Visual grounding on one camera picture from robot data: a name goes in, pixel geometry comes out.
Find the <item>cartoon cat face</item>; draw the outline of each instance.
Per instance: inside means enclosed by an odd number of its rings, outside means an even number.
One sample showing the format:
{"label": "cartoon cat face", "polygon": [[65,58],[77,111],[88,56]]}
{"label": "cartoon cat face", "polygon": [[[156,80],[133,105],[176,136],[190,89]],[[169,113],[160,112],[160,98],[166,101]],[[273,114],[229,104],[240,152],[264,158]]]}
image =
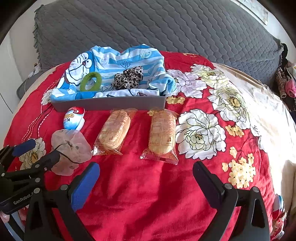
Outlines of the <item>cartoon cat face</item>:
{"label": "cartoon cat face", "polygon": [[66,70],[66,77],[70,84],[79,86],[83,77],[90,72],[93,72],[94,56],[91,51],[87,51],[77,56],[74,59],[69,68]]}

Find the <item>packaged bread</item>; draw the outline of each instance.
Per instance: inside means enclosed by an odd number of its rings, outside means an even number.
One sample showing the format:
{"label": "packaged bread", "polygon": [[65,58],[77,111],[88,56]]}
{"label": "packaged bread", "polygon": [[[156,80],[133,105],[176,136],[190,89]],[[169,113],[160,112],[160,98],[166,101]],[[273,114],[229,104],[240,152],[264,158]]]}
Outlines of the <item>packaged bread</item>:
{"label": "packaged bread", "polygon": [[154,110],[151,119],[148,148],[140,159],[153,159],[178,164],[176,155],[177,113],[167,110]]}
{"label": "packaged bread", "polygon": [[113,110],[94,143],[93,155],[122,155],[121,146],[136,109]]}

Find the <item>gray tray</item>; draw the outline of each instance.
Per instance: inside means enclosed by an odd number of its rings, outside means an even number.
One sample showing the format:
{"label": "gray tray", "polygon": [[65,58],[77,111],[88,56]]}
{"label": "gray tray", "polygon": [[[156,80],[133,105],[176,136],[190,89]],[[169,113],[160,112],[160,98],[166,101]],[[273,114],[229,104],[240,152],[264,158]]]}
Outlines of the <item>gray tray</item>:
{"label": "gray tray", "polygon": [[165,107],[165,96],[124,96],[80,99],[71,101],[53,102],[57,112],[66,112],[73,106],[83,107],[85,110],[112,110],[136,108],[150,110],[154,107]]}

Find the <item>striped clothing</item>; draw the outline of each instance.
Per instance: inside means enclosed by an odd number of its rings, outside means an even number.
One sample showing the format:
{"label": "striped clothing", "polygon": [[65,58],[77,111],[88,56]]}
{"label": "striped clothing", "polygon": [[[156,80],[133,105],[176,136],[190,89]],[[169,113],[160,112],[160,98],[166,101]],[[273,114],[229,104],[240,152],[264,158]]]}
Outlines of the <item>striped clothing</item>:
{"label": "striped clothing", "polygon": [[[114,75],[136,66],[143,67],[143,80],[138,89],[115,91],[112,86]],[[85,75],[98,72],[102,85],[98,91],[80,91],[80,83]],[[166,73],[164,57],[157,49],[142,44],[120,53],[111,47],[94,46],[73,60],[63,74],[57,88],[52,91],[53,102],[88,99],[109,96],[148,95],[159,96],[172,93],[176,89],[175,80]]]}
{"label": "striped clothing", "polygon": [[281,67],[276,70],[276,82],[279,89],[279,94],[281,98],[286,98],[287,94],[285,92],[285,86],[287,83],[287,78]]}

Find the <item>screw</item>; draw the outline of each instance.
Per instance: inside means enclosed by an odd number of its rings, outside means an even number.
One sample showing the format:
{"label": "screw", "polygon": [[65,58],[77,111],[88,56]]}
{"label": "screw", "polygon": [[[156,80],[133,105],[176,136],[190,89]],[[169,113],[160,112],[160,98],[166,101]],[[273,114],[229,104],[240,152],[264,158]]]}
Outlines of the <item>screw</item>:
{"label": "screw", "polygon": [[61,185],[60,188],[61,188],[61,190],[65,191],[65,190],[68,189],[68,185],[67,184],[63,184],[63,185]]}
{"label": "screw", "polygon": [[225,187],[226,189],[228,189],[228,190],[232,189],[232,186],[231,186],[231,184],[229,184],[229,183],[225,183],[225,184],[224,184],[224,187]]}
{"label": "screw", "polygon": [[258,187],[253,187],[252,189],[253,189],[254,192],[259,192]]}
{"label": "screw", "polygon": [[40,192],[40,188],[35,188],[35,189],[34,189],[34,193],[35,193],[35,194],[37,194],[37,193],[39,193],[39,192]]}

